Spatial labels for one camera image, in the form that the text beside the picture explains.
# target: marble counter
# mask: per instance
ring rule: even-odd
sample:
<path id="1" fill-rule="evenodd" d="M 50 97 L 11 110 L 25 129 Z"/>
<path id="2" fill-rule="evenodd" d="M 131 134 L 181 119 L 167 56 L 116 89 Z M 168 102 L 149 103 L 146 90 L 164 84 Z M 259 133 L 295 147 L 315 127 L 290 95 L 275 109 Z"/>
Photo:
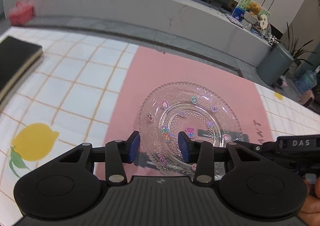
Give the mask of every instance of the marble counter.
<path id="1" fill-rule="evenodd" d="M 270 46 L 224 15 L 191 0 L 4 0 L 4 13 L 30 2 L 36 16 L 90 17 L 120 21 L 187 38 L 257 66 Z"/>

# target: water bottle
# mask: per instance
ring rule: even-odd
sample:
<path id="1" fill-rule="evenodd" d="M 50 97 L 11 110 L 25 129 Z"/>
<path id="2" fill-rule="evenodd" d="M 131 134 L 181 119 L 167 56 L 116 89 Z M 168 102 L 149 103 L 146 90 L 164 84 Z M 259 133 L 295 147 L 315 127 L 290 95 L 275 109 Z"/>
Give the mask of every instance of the water bottle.
<path id="1" fill-rule="evenodd" d="M 317 85 L 317 73 L 320 66 L 315 71 L 307 70 L 296 82 L 295 85 L 301 93 L 311 90 Z"/>

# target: hand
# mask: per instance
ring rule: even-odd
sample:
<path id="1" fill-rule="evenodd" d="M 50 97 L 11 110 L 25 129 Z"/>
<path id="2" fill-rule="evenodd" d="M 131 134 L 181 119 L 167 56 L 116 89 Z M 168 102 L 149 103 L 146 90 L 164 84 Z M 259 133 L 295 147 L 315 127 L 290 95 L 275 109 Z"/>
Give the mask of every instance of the hand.
<path id="1" fill-rule="evenodd" d="M 316 197 L 310 195 L 310 184 L 304 180 L 308 189 L 308 196 L 304 201 L 298 217 L 309 226 L 320 226 L 320 178 L 316 180 L 315 194 Z"/>

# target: pink placemat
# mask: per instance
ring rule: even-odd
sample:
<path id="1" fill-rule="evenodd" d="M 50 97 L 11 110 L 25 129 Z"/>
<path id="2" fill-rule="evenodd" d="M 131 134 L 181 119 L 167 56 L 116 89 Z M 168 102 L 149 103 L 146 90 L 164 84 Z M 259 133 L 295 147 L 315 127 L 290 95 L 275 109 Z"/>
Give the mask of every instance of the pink placemat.
<path id="1" fill-rule="evenodd" d="M 220 96 L 239 120 L 242 133 L 251 143 L 272 141 L 267 115 L 253 82 L 207 64 L 156 50 L 139 47 L 127 72 L 105 143 L 126 140 L 139 130 L 139 114 L 146 97 L 157 87 L 186 81 L 204 86 Z M 154 169 L 125 164 L 131 175 L 163 175 Z M 97 168 L 97 176 L 105 178 L 104 166 Z"/>

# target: pink box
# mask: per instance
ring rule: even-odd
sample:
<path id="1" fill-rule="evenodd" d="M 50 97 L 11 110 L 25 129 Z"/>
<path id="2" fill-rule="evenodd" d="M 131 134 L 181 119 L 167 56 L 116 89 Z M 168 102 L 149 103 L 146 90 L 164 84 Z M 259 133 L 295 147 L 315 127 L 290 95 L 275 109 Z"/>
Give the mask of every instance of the pink box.
<path id="1" fill-rule="evenodd" d="M 17 2 L 16 7 L 9 11 L 11 25 L 23 25 L 33 17 L 33 5 Z"/>

